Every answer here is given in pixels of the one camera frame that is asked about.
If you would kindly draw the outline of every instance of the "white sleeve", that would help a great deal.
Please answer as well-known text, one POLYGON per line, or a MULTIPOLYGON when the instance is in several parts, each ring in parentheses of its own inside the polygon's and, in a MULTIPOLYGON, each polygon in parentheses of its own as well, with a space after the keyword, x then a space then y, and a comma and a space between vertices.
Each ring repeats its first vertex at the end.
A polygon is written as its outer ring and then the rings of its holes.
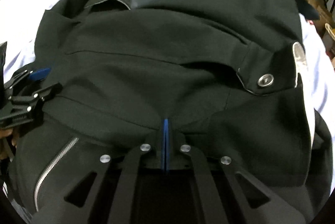
MULTIPOLYGON (((333 163, 335 163, 335 72, 326 49, 316 29, 300 15, 303 44, 305 47, 309 79, 312 86, 312 102, 326 122, 333 143, 333 163)), ((335 188, 335 169, 331 192, 335 188)))
POLYGON ((34 40, 26 44, 7 44, 6 62, 3 68, 3 81, 8 82, 13 73, 35 60, 34 40))

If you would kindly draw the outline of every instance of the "metal rivet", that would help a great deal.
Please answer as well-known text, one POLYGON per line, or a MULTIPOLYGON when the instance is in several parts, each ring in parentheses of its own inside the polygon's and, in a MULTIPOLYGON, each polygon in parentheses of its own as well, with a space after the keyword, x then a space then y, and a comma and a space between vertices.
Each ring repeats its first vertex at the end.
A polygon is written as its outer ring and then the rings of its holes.
POLYGON ((180 151, 182 152, 189 152, 191 150, 191 146, 190 145, 182 145, 180 147, 180 151))
POLYGON ((100 162, 102 162, 102 163, 108 163, 110 160, 111 160, 111 157, 107 154, 102 155, 100 157, 100 162))
POLYGON ((273 81, 274 81, 273 75, 265 74, 259 78, 257 84, 259 87, 268 87, 273 83, 273 81))
POLYGON ((228 156, 224 156, 224 157, 222 157, 221 158, 221 163, 223 163, 223 164, 230 164, 232 162, 232 159, 230 158, 230 157, 228 157, 228 156))
POLYGON ((140 146, 140 150, 142 150, 142 151, 149 151, 150 149, 151 149, 151 145, 149 145, 149 144, 142 144, 140 146))

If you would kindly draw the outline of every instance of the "black clamp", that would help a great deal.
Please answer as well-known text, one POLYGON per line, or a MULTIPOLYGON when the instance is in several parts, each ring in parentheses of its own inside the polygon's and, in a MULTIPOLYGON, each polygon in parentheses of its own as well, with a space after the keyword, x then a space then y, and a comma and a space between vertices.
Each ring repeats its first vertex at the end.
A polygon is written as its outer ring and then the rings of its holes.
POLYGON ((1 129, 33 122, 41 114, 44 102, 61 91, 61 84, 56 83, 33 92, 31 96, 17 96, 27 86, 31 73, 32 71, 23 71, 4 85, 4 106, 0 111, 1 129))

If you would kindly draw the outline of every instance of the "black garment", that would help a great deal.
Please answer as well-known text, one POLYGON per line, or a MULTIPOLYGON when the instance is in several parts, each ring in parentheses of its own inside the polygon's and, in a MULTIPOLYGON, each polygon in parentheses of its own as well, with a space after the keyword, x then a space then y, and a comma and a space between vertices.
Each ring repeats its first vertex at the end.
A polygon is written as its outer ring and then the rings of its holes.
POLYGON ((60 0, 23 70, 51 67, 42 86, 63 90, 18 141, 14 192, 33 214, 36 184, 67 144, 39 210, 101 155, 125 155, 169 119, 190 145, 228 155, 311 220, 329 196, 331 140, 326 130, 311 150, 295 42, 295 0, 60 0), (261 88, 264 74, 274 83, 261 88))

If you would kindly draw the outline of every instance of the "zipper teeth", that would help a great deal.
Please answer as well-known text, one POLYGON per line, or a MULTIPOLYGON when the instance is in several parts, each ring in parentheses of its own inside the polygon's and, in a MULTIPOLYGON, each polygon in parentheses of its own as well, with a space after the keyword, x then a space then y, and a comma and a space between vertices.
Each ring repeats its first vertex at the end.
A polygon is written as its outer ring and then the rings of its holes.
POLYGON ((65 156, 65 154, 67 154, 69 152, 69 150, 75 145, 75 143, 77 143, 78 140, 79 139, 77 137, 74 138, 74 139, 72 139, 58 153, 58 155, 51 161, 51 163, 44 169, 43 173, 39 177, 39 180, 37 181, 37 184, 36 184, 36 187, 35 187, 35 191, 34 191, 34 202, 35 202, 35 208, 36 208, 37 212, 39 211, 38 203, 37 203, 37 198, 38 198, 39 190, 41 188, 41 185, 42 185, 43 181, 45 180, 45 178, 47 177, 47 175, 50 173, 50 171, 55 167, 55 165, 57 165, 57 163, 65 156))

